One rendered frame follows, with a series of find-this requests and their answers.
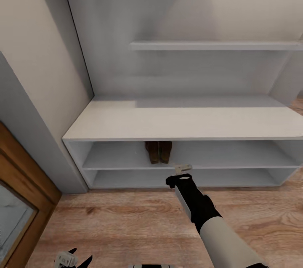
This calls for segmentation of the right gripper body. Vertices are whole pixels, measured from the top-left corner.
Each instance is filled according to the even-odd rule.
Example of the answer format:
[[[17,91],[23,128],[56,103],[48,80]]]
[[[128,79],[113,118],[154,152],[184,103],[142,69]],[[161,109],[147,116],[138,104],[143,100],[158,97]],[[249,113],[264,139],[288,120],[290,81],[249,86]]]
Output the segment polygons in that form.
[[[179,176],[172,176],[172,177],[168,177],[168,183],[170,185],[170,188],[174,188],[175,185],[176,185],[176,180],[179,178],[179,177],[182,177],[182,176],[187,176],[187,177],[191,177],[190,174],[182,174],[182,175],[179,175]]]

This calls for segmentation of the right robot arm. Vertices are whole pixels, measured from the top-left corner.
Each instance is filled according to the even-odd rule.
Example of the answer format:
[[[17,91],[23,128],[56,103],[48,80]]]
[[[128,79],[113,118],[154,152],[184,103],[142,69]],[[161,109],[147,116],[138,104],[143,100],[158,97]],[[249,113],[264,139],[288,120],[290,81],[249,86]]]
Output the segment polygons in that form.
[[[209,196],[197,189],[190,174],[191,164],[175,166],[175,176],[168,177],[166,184],[175,193],[205,244],[214,268],[271,268],[215,209]]]

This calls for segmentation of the sandal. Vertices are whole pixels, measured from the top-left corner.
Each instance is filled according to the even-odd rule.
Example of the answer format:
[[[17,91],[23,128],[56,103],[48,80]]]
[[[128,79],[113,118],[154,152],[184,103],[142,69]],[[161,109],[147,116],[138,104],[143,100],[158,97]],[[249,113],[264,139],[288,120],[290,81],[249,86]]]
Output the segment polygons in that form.
[[[161,148],[161,163],[168,164],[170,151],[172,149],[172,141],[160,141],[159,147]]]
[[[145,142],[146,150],[149,152],[150,161],[153,165],[159,162],[158,155],[158,141],[146,141]]]

